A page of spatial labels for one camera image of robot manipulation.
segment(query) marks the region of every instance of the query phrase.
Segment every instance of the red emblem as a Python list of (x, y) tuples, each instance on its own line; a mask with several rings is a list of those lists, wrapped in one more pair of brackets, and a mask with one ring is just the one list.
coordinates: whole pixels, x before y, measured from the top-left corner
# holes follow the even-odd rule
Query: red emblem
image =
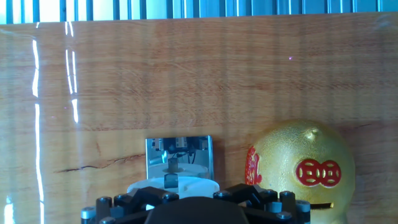
[(259, 184), (262, 180), (260, 174), (258, 174), (258, 166), (259, 166), (260, 157), (256, 153), (256, 149), (252, 146), (249, 149), (248, 156), (246, 158), (246, 184)]
[(315, 159), (306, 159), (298, 164), (296, 176), (308, 187), (318, 184), (334, 187), (341, 180), (341, 169), (335, 161), (325, 161), (320, 164)]

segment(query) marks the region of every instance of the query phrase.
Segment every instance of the crack in wood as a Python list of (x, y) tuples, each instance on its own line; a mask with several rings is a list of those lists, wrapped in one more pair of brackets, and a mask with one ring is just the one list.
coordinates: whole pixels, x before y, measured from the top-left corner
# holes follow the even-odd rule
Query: crack in wood
[(356, 130), (356, 129), (363, 128), (363, 127), (370, 126), (370, 125), (372, 125), (372, 124), (362, 124), (362, 125), (355, 126), (352, 128), (343, 129), (343, 130), (341, 130), (341, 132), (352, 131), (352, 130)]
[(96, 143), (97, 146), (97, 152), (99, 154), (99, 156), (101, 156), (101, 149), (100, 149), (100, 145), (98, 144), (98, 142)]
[(118, 161), (126, 162), (126, 161), (129, 161), (129, 160), (133, 160), (135, 158), (144, 157), (144, 156), (145, 156), (145, 154), (139, 154), (139, 155), (133, 155), (133, 156), (125, 156), (125, 157), (122, 157), (122, 158), (110, 159), (110, 160), (108, 160), (108, 162), (110, 162), (110, 163), (106, 164), (105, 166), (102, 166), (102, 167), (88, 165), (88, 166), (82, 166), (82, 167), (79, 167), (79, 168), (59, 170), (59, 171), (55, 171), (55, 173), (58, 174), (58, 173), (62, 173), (62, 172), (80, 171), (80, 170), (83, 170), (83, 169), (86, 169), (86, 168), (104, 169), (104, 168), (107, 168), (108, 166), (110, 166), (110, 165), (112, 165), (112, 164), (114, 164), (114, 163), (116, 163)]

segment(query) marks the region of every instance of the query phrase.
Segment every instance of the wooden panel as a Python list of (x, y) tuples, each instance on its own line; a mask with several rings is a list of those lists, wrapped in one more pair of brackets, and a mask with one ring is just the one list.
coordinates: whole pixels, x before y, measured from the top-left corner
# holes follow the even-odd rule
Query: wooden panel
[(350, 223), (397, 223), (398, 14), (379, 16), (0, 26), (0, 207), (79, 222), (145, 178), (150, 137), (212, 135), (216, 180), (238, 184), (256, 133), (312, 118), (353, 149)]

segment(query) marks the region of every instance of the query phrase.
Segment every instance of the metal cylinder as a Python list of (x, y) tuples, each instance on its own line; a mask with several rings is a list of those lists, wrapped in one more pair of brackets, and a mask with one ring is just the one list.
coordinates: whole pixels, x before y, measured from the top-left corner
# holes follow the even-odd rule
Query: metal cylinder
[(311, 204), (305, 200), (296, 200), (297, 210), (300, 212), (309, 212), (311, 210)]
[(271, 202), (267, 204), (267, 212), (279, 213), (282, 211), (282, 202)]
[(102, 196), (99, 198), (100, 202), (108, 203), (110, 207), (112, 207), (112, 198), (108, 196)]
[(95, 217), (95, 207), (91, 206), (91, 207), (85, 207), (81, 210), (81, 218), (82, 219), (91, 219), (93, 217)]

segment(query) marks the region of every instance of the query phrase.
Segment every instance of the gold ornament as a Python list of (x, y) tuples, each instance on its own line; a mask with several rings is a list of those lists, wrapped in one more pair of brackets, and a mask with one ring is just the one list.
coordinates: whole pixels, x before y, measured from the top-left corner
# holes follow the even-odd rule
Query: gold ornament
[(355, 164), (344, 139), (316, 121), (295, 119), (267, 129), (249, 149), (246, 183), (288, 190), (311, 203), (311, 223), (346, 224)]

